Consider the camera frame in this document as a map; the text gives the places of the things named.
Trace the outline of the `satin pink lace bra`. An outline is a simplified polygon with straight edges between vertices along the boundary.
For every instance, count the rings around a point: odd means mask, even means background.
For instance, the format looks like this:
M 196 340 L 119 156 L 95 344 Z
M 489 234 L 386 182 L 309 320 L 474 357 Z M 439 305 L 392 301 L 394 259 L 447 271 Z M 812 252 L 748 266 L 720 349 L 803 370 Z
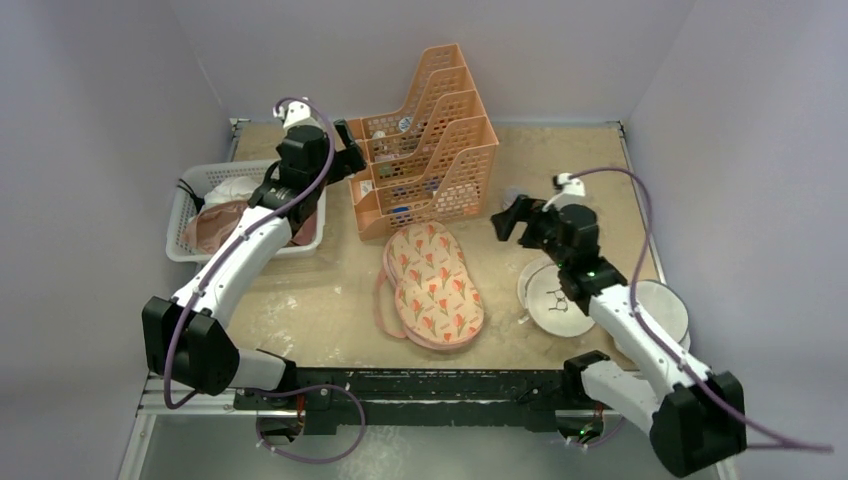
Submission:
M 212 255 L 234 231 L 248 208 L 246 200 L 234 200 L 205 208 L 191 216 L 178 232 L 177 240 L 189 250 Z

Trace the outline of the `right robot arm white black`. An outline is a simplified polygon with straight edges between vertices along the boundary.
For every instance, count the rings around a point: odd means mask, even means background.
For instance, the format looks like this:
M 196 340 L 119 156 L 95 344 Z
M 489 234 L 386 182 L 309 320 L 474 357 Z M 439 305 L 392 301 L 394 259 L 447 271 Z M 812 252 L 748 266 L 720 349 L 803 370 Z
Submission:
M 744 410 L 741 383 L 690 356 L 636 300 L 634 284 L 601 254 L 592 209 L 555 208 L 520 195 L 490 220 L 500 241 L 525 223 L 519 245 L 553 261 L 565 297 L 638 367 L 634 376 L 599 351 L 567 360 L 561 392 L 569 404 L 584 407 L 595 400 L 616 410 L 647 436 L 659 462 L 677 478 L 747 449 L 746 427 L 735 417 Z

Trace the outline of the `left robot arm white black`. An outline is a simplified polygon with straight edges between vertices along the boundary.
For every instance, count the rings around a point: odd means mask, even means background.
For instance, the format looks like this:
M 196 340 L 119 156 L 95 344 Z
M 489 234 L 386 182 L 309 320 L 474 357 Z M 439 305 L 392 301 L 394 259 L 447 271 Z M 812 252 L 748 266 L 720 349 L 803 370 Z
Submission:
M 297 399 L 296 364 L 235 346 L 226 332 L 242 296 L 265 265 L 316 216 L 324 188 L 365 169 L 348 123 L 328 132 L 313 120 L 288 128 L 234 231 L 211 260 L 169 298 L 152 297 L 141 314 L 148 368 L 198 393 L 259 390 L 272 408 Z

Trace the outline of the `floral mesh laundry bag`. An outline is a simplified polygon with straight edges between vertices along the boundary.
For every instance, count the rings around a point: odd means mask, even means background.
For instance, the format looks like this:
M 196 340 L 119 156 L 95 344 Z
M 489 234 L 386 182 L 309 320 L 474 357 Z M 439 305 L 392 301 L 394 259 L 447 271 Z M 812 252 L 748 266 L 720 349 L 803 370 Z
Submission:
M 469 346 L 485 312 L 460 243 L 441 223 L 391 235 L 374 287 L 374 321 L 384 334 L 436 351 Z

